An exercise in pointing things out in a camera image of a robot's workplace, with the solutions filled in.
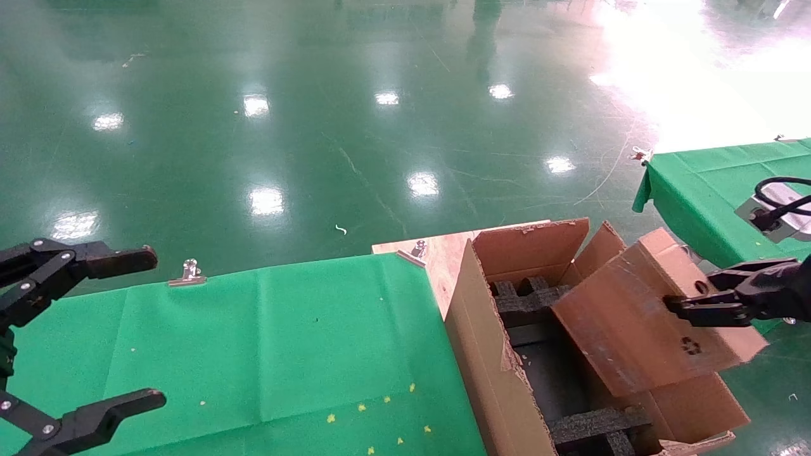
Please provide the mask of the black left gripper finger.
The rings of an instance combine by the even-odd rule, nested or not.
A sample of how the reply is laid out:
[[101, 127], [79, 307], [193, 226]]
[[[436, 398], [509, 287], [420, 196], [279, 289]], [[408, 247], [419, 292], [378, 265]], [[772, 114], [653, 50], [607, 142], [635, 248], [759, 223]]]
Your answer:
[[104, 242], [64, 244], [35, 239], [1, 252], [1, 326], [23, 328], [86, 279], [153, 270], [151, 246], [113, 250]]
[[1, 402], [2, 419], [30, 435], [18, 455], [72, 455], [106, 445], [125, 419], [164, 407], [166, 396], [146, 388], [81, 406], [60, 418], [6, 391]]

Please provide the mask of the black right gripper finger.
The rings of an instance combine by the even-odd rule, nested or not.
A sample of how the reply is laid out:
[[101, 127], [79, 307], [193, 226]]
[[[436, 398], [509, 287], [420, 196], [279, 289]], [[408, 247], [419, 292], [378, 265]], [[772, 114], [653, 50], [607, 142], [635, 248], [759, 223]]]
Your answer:
[[789, 317], [793, 309], [793, 289], [760, 289], [747, 293], [730, 289], [695, 298], [669, 295], [663, 302], [672, 314], [698, 328], [744, 328], [754, 320]]
[[707, 274], [709, 283], [718, 291], [735, 289], [747, 280], [762, 276], [766, 272], [778, 272], [785, 268], [799, 266], [796, 258], [778, 258], [757, 260], [756, 262], [741, 262], [726, 269], [720, 269]]

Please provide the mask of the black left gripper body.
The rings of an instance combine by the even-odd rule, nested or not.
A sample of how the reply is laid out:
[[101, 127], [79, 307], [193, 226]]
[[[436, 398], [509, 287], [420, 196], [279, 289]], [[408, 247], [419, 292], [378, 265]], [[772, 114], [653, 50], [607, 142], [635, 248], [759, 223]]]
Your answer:
[[15, 335], [11, 329], [2, 331], [0, 342], [1, 381], [7, 381], [14, 375], [14, 360], [16, 357]]

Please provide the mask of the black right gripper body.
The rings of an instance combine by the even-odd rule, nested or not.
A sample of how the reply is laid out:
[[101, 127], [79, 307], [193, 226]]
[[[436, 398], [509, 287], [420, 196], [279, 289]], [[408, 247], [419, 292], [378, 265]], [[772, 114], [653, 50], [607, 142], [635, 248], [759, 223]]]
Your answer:
[[786, 317], [810, 318], [810, 257], [799, 264], [786, 286], [788, 289]]

